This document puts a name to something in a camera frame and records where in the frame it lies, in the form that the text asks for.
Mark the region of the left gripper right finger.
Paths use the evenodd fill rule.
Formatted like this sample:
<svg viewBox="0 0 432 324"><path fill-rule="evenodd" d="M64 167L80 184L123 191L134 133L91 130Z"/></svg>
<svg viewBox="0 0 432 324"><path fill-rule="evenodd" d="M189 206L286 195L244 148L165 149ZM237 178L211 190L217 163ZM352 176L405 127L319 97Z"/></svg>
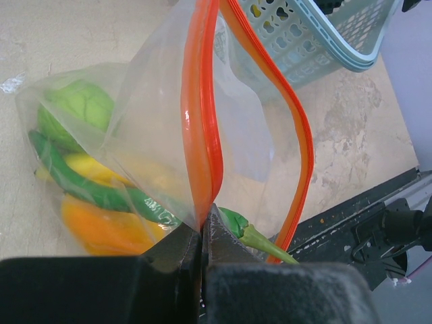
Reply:
<svg viewBox="0 0 432 324"><path fill-rule="evenodd" d="M379 323L362 275L340 263L271 265L211 207L203 227L205 323Z"/></svg>

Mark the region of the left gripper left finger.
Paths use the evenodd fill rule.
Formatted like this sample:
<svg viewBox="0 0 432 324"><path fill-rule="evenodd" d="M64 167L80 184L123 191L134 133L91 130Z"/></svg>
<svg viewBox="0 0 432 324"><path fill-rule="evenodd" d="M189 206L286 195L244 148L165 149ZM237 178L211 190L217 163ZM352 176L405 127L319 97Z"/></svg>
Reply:
<svg viewBox="0 0 432 324"><path fill-rule="evenodd" d="M2 323L196 323L201 236L186 225L138 256L1 261Z"/></svg>

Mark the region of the orange mango toy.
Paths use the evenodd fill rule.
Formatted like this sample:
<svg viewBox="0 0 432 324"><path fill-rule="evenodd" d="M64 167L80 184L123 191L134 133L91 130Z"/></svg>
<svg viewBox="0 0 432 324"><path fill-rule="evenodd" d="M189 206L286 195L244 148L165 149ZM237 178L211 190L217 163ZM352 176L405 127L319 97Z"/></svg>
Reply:
<svg viewBox="0 0 432 324"><path fill-rule="evenodd" d="M61 218L73 237L91 255L140 255L168 231L133 213L108 211L69 194L61 202Z"/></svg>

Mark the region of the green chili pepper toy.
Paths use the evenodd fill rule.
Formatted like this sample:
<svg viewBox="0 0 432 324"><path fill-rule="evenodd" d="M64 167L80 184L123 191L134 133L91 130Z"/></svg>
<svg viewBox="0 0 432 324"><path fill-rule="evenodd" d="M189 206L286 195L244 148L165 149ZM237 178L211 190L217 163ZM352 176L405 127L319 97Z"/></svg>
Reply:
<svg viewBox="0 0 432 324"><path fill-rule="evenodd" d="M28 132L28 138L39 161L47 168L54 182L65 193L110 211L129 213L136 211L141 217L153 223L181 224L178 218L138 188L112 188L80 175L67 165L54 144L40 132L31 130ZM245 246L266 252L285 263L296 264L298 262L257 231L241 214L223 207L219 207L218 211L225 226Z"/></svg>

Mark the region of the yellow banana toy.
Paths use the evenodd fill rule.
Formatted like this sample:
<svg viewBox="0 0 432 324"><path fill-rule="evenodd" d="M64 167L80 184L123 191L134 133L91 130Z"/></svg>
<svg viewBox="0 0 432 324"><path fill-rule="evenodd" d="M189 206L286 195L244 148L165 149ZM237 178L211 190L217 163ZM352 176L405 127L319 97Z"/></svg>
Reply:
<svg viewBox="0 0 432 324"><path fill-rule="evenodd" d="M125 186L134 187L134 183L132 181L105 167L103 164L99 163L97 160L95 160L90 155L87 155L86 153L70 153L64 155L63 158L72 170L98 184L112 186L112 184L118 181L123 183ZM153 171L155 170L156 167L145 169L144 178L146 180L152 180L152 183L155 184L158 188L168 189L171 185L169 179L167 179L165 176L158 176L157 178L153 177Z"/></svg>

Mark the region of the green chayote toy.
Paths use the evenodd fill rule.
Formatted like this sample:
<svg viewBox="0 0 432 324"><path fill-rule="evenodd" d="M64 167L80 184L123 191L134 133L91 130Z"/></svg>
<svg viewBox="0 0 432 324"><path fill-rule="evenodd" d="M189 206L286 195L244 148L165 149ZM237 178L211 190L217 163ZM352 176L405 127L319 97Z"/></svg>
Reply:
<svg viewBox="0 0 432 324"><path fill-rule="evenodd" d="M61 112L106 131L114 108L114 100L99 86L85 80L74 81L60 89L49 89L44 93L46 102ZM84 149L59 121L43 106L38 108L40 132L60 148L82 153Z"/></svg>

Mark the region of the light blue plastic basket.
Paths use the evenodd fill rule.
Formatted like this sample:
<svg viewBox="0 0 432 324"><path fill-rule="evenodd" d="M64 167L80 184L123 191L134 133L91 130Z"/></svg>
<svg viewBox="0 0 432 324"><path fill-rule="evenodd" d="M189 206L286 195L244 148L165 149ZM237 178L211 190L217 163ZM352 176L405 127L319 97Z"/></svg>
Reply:
<svg viewBox="0 0 432 324"><path fill-rule="evenodd" d="M362 73L379 56L399 1L237 1L245 17L295 90L340 68Z"/></svg>

